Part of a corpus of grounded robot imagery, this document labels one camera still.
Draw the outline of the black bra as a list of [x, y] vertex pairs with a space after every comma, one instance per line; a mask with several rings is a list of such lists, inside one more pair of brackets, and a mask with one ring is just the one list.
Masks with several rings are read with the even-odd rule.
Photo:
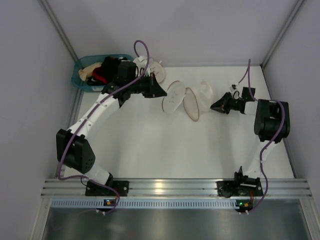
[[104, 78], [104, 83], [108, 84], [114, 78], [118, 72], [118, 66], [121, 60], [115, 57], [107, 56], [101, 64], [102, 77]]

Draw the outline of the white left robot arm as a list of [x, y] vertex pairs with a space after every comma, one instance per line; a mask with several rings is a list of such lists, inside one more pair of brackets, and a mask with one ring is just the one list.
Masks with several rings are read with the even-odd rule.
[[96, 163], [91, 141], [107, 119], [130, 99], [141, 94], [144, 98], [167, 96], [157, 81], [154, 66], [133, 61], [122, 61], [113, 79], [107, 83], [92, 107], [67, 130], [56, 134], [56, 150], [59, 166], [67, 166], [78, 172], [78, 178], [86, 178], [103, 186], [112, 186], [113, 176]]

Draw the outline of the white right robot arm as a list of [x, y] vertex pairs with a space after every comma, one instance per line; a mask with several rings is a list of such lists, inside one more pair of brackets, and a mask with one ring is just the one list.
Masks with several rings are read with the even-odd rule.
[[289, 104], [284, 101], [256, 99], [255, 88], [243, 87], [242, 93], [234, 89], [210, 106], [221, 114], [237, 111], [253, 116], [255, 142], [241, 167], [246, 175], [261, 177], [263, 165], [274, 148], [288, 137], [291, 130]]

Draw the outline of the red bra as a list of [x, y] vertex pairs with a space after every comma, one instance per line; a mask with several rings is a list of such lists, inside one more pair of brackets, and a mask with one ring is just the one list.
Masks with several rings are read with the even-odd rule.
[[107, 79], [104, 77], [102, 67], [97, 67], [92, 71], [92, 79], [99, 84], [106, 85], [108, 83]]

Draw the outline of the beige bra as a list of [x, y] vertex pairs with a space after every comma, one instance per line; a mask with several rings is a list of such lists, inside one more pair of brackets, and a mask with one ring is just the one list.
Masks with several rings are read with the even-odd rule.
[[88, 78], [92, 77], [92, 72], [95, 68], [101, 67], [101, 62], [93, 63], [78, 71], [79, 77], [83, 82], [86, 82]]

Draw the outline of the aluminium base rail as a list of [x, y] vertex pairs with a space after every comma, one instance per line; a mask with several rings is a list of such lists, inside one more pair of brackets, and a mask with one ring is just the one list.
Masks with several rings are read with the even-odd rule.
[[[218, 182], [222, 179], [209, 178], [125, 178], [128, 186], [122, 188], [128, 197], [196, 197], [218, 198]], [[41, 197], [73, 197], [85, 195], [83, 183], [76, 179], [60, 181], [47, 179]], [[309, 199], [312, 197], [307, 180], [301, 178], [276, 178], [268, 181], [266, 197], [269, 199]]]

